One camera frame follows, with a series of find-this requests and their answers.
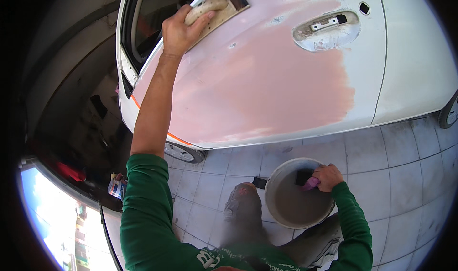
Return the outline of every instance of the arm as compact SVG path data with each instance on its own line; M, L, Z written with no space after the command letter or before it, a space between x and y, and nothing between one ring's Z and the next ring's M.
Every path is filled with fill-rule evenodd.
M198 39L214 11L200 16L191 26L184 24L191 10L184 5L171 18L164 20L164 50L141 104L134 128L130 154L155 154L164 157L164 145L172 112L172 89L176 72L186 50Z
M321 165L313 173L320 180L319 190L331 192L339 209L338 216L344 241L339 245L338 260L329 270L370 270L372 268L372 236L363 210L348 189L335 165Z
M172 88L185 51L214 15L184 24L189 5L163 22L164 50L135 124L121 218L121 247L129 270L204 270L202 251L175 238L173 203L163 151L170 124Z

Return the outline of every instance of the hand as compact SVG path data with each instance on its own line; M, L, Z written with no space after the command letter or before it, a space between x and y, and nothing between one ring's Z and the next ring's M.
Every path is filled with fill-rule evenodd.
M189 47L197 41L205 24L215 16L214 11L209 11L200 16L192 25L188 26L184 22L186 15L191 9L192 7L189 4L185 4L173 16L162 22L164 55L181 59Z
M320 167L315 169L312 176L320 180L318 189L325 193L331 192L333 187L344 181L344 177L339 169L333 164L329 164L328 166L320 165Z

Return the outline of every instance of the pink cloth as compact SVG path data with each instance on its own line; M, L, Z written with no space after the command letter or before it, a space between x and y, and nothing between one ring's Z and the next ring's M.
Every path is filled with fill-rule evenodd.
M320 180L316 177L311 176L301 189L305 191L312 190L313 188L317 187L318 183L320 183Z

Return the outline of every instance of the green long-sleeve shirt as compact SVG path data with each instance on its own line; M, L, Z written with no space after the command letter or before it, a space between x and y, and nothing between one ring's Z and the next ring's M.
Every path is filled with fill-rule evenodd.
M250 254L240 254L237 247L210 250L181 243L172 230L173 204L170 194L167 162L151 154L135 154L127 162L128 184L121 220L121 247L129 270L213 270L231 266L247 271L254 269L241 260L255 255L274 271L305 271L297 267L274 246L244 244ZM364 213L345 182L332 190L339 208L344 241L338 249L338 260L330 270L370 270L372 251L369 226Z

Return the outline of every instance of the person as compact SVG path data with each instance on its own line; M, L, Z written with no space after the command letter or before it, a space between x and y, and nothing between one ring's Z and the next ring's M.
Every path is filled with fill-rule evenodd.
M249 182L237 185L229 197L224 211L226 228L219 248L198 249L175 237L168 167L163 159L172 89L182 56L215 15L209 11L187 26L184 19L190 10L185 5L163 22L163 53L135 124L120 228L125 267L131 271L302 271L308 270L315 259L327 255L323 251L327 249L314 246L315 242L324 246L337 243L338 260L331 263L330 270L370 270L369 226L334 165L320 166L313 176L321 182L319 190L331 192L335 198L338 216L328 217L286 245L275 247L269 242L262 228L260 199Z

